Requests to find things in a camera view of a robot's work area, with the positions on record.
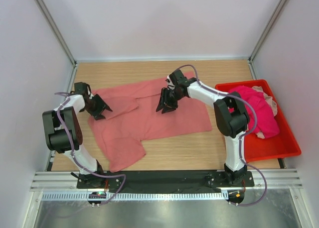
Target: pink cloth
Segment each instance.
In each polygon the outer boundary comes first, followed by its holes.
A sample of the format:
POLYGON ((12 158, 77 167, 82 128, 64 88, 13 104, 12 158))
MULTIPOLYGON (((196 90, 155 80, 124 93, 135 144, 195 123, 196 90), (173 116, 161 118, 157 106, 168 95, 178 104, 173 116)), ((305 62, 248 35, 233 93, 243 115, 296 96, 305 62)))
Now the pink cloth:
MULTIPOLYGON (((231 89, 229 92, 238 92, 242 99, 246 100, 255 110, 257 115, 257 127, 253 131, 254 133, 262 132, 265 138, 273 137, 279 134, 280 130, 272 108, 266 102, 264 94, 257 92, 252 88, 246 86, 237 86, 231 89)), ((248 129, 252 129, 255 123, 253 113, 245 105, 248 112, 250 122, 248 123, 248 129)))
MULTIPOLYGON (((185 76, 191 78, 193 73, 185 76)), ((205 104, 195 99, 183 98, 173 112, 156 112, 161 89, 167 86, 165 79, 93 91, 113 110, 103 112, 106 119, 88 120, 98 146, 110 162, 111 172, 143 158, 143 140, 212 130, 205 104)))

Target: red plastic tray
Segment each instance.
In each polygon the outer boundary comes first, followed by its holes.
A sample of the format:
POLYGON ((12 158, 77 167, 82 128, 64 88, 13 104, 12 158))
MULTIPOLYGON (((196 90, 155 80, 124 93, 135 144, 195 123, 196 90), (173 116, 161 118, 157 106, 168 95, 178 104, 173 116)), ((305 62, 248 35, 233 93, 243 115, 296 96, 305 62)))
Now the red plastic tray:
POLYGON ((267 160, 272 158, 285 158, 291 156, 298 156, 301 154, 301 150, 297 144, 297 141, 290 130, 290 127, 284 117, 282 110, 280 109, 278 102, 271 91, 267 81, 265 80, 252 80, 236 83, 219 84, 215 86, 215 89, 228 92, 230 89, 244 85, 247 87, 261 86, 267 95, 273 97, 277 103, 278 114, 275 116, 275 120, 280 128, 280 133, 277 136, 260 139, 256 134, 250 134, 245 137, 245 159, 247 162, 267 160))

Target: metal frame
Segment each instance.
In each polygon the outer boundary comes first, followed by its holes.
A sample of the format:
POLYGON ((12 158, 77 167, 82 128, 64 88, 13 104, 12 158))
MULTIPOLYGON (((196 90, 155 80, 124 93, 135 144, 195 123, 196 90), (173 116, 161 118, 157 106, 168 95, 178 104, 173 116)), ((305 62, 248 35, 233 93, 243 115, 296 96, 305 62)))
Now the metal frame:
POLYGON ((304 189, 290 189, 291 196, 293 198, 296 211, 300 220, 302 227, 318 227, 315 224, 315 221, 312 220, 312 216, 310 215, 310 211, 307 206, 307 198, 305 197, 304 189))
POLYGON ((101 62, 147 62, 147 61, 193 61, 193 60, 247 60, 249 56, 187 56, 187 57, 148 57, 148 58, 116 58, 97 60, 78 60, 78 63, 101 62))
POLYGON ((69 84, 68 84, 68 88, 66 90, 66 92, 71 92, 72 90, 72 87, 73 87, 73 84, 74 84, 74 80, 75 80, 75 75, 76 75, 76 72, 78 71, 78 63, 76 62, 75 65, 74 65, 74 68, 72 70, 72 74, 71 74, 71 77, 70 77, 70 80, 69 80, 69 84))
POLYGON ((40 11, 42 12, 44 18, 48 22, 48 25, 51 27, 53 34, 56 36, 57 40, 59 41, 60 45, 62 46, 62 49, 64 50, 65 54, 67 55, 67 57, 71 61, 72 65, 75 66, 76 61, 75 61, 69 47, 67 46, 59 28, 55 24, 48 8, 46 7, 46 5, 44 3, 44 1, 43 0, 35 0, 35 2, 38 5, 40 11))
POLYGON ((253 77, 253 80, 256 80, 257 79, 257 76, 256 76, 256 71, 254 69, 254 66, 253 64, 251 63, 251 61, 248 59, 247 60, 247 63, 248 63, 248 66, 249 66, 249 70, 250 70, 250 73, 251 73, 251 77, 253 77))
POLYGON ((270 31, 274 27, 275 23, 277 22, 279 16, 281 15, 281 13, 284 10, 285 6, 287 5, 288 1, 289 0, 279 0, 272 16, 270 17, 270 19, 269 19, 269 21, 268 21, 268 23, 263 31, 263 33, 259 37, 259 40, 258 40, 255 48, 253 49, 251 56, 249 57, 250 62, 254 61, 260 47, 263 45, 263 43, 266 40, 267 36, 269 35, 270 31))
MULTIPOLYGON (((266 177, 268 189, 302 188, 296 169, 261 169, 266 177)), ((255 182, 254 187, 247 189, 263 189, 264 183, 260 174, 251 170, 255 182)), ((67 172, 36 172, 31 184, 31 192, 47 191, 87 191, 88 189, 77 189, 77 179, 69 171, 67 172)), ((241 187, 226 187, 222 190, 236 190, 241 187)), ((89 191, 100 191, 103 189, 89 189, 89 191)))
POLYGON ((28 212, 25 217, 23 228, 31 228, 34 227, 36 216, 39 211, 40 202, 42 198, 42 192, 31 192, 31 199, 29 203, 28 212))

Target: silver metal surface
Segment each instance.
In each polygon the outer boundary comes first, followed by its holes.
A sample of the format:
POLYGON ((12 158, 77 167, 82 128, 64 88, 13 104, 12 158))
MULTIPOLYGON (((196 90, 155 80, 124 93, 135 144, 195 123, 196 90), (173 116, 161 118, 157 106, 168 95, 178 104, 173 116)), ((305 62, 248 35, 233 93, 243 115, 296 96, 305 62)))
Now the silver metal surface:
MULTIPOLYGON (((246 191, 244 202, 255 201, 261 194, 258 190, 246 191)), ((35 227, 301 228, 301 224, 289 189, 279 189, 270 190, 263 201, 251 207, 219 200, 112 202, 94 208, 87 202, 41 202, 35 227)))
MULTIPOLYGON (((267 179, 268 189, 301 188, 302 184, 296 169, 261 169, 267 179)), ((257 171, 251 170, 255 182, 250 189, 264 189, 264 181, 257 171)), ((70 172, 36 172, 31 184, 31 191, 73 191, 77 179, 70 172)), ((226 187, 223 190, 241 189, 241 187, 226 187)))
POLYGON ((64 52, 67 55, 67 57, 71 61, 72 65, 75 66, 76 61, 75 61, 71 51, 69 50, 69 47, 65 43, 65 40, 63 39, 63 36, 61 35, 58 27, 56 26, 56 24, 55 24, 55 22, 54 22, 54 20, 53 20, 53 18, 51 16, 48 8, 46 7, 44 1, 43 0, 35 0, 35 2, 39 6, 43 16, 45 17, 46 21, 48 22, 49 26, 51 27, 53 33, 55 34, 57 40, 59 41, 60 45, 62 46, 64 52))
POLYGON ((74 84, 74 80, 75 80, 75 76, 76 76, 76 72, 78 71, 78 63, 76 63, 74 65, 74 68, 72 70, 72 74, 71 74, 71 77, 70 77, 70 81, 69 81, 69 84, 68 84, 68 89, 67 89, 67 92, 71 92, 72 90, 72 87, 73 87, 73 84, 74 84))
POLYGON ((269 32, 271 31, 271 29, 274 27, 277 19, 279 18, 281 12, 283 11, 283 9, 285 8, 285 5, 287 4, 289 0, 279 0, 273 14, 271 15, 263 33, 261 34, 249 60, 250 61, 254 61, 260 47, 262 46, 262 44, 264 43, 265 39, 267 38, 269 32))

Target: white cable track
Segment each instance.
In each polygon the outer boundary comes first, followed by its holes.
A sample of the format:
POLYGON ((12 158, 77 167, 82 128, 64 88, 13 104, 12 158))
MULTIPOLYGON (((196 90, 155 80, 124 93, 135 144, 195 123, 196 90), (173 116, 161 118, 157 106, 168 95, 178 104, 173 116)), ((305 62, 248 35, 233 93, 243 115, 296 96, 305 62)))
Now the white cable track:
MULTIPOLYGON (((88 191, 74 192, 44 192, 42 201, 104 201, 113 194, 107 193, 106 198, 89 199, 92 193, 88 191)), ((202 194, 131 194, 119 193, 113 201, 193 201, 193 200, 227 200, 227 191, 221 193, 202 193, 202 194)))

